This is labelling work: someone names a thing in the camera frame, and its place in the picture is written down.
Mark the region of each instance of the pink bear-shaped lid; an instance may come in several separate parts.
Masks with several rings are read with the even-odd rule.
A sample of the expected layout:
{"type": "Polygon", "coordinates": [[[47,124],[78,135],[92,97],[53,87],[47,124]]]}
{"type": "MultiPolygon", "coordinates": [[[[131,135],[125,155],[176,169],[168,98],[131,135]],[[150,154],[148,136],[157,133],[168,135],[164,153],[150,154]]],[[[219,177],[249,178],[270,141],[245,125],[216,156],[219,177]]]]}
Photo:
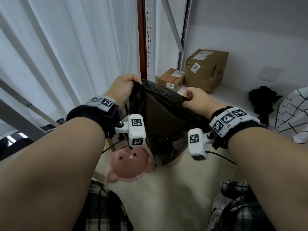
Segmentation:
{"type": "Polygon", "coordinates": [[[149,161],[147,151],[142,147],[122,148],[112,153],[110,159],[111,171],[107,174],[109,181],[117,178],[123,181],[133,181],[141,177],[144,172],[154,170],[154,164],[149,161]]]}

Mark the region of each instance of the cardboard box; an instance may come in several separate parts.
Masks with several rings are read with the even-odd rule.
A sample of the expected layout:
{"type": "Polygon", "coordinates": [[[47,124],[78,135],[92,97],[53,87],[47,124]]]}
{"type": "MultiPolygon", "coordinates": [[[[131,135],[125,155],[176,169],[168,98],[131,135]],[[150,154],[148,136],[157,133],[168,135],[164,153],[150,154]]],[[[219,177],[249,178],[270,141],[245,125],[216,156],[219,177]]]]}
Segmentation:
{"type": "Polygon", "coordinates": [[[184,84],[184,71],[177,69],[169,69],[158,78],[158,85],[169,88],[178,92],[184,84]]]}
{"type": "Polygon", "coordinates": [[[222,80],[229,53],[198,49],[187,60],[185,84],[212,93],[222,80]]]}

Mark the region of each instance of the hand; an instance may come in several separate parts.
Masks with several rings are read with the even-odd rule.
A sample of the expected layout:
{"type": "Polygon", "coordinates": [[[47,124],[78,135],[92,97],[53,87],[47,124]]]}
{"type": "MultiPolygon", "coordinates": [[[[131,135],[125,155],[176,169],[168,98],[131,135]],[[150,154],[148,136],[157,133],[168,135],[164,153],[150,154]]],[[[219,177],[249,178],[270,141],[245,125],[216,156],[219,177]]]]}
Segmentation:
{"type": "Polygon", "coordinates": [[[210,119],[212,114],[218,109],[225,108],[226,105],[220,104],[213,100],[205,91],[200,88],[189,87],[184,93],[189,101],[182,103],[183,107],[205,116],[210,119]]]}
{"type": "Polygon", "coordinates": [[[142,84],[141,78],[133,73],[118,76],[104,96],[113,98],[119,109],[123,108],[132,92],[132,81],[142,84]]]}

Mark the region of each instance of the white label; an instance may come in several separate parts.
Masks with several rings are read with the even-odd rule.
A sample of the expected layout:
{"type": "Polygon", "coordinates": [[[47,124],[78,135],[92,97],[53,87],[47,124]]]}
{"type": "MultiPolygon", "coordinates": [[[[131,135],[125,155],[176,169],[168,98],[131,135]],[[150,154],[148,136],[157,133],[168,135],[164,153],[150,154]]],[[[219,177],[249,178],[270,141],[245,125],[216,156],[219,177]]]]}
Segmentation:
{"type": "Polygon", "coordinates": [[[167,88],[174,89],[174,83],[167,83],[167,88]]]}
{"type": "Polygon", "coordinates": [[[204,60],[208,55],[211,55],[213,52],[209,51],[201,51],[199,54],[197,54],[193,59],[194,60],[204,60]]]}
{"type": "Polygon", "coordinates": [[[184,71],[176,70],[171,76],[181,77],[184,74],[184,71]]]}
{"type": "Polygon", "coordinates": [[[196,73],[199,68],[200,68],[200,65],[198,63],[195,63],[190,70],[196,73]]]}

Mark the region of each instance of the bear ear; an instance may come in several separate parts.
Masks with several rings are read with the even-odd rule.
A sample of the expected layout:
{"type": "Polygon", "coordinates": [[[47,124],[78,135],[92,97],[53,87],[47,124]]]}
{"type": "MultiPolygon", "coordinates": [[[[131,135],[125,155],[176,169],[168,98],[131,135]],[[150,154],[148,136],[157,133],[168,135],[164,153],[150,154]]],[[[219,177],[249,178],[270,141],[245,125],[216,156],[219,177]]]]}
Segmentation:
{"type": "Polygon", "coordinates": [[[107,174],[108,181],[115,181],[118,179],[118,176],[114,173],[114,171],[110,170],[107,174]]]}
{"type": "Polygon", "coordinates": [[[154,170],[154,164],[152,163],[152,162],[148,162],[148,165],[147,165],[147,167],[145,168],[145,172],[147,172],[147,173],[150,173],[150,172],[152,172],[153,170],[154,170]]]}

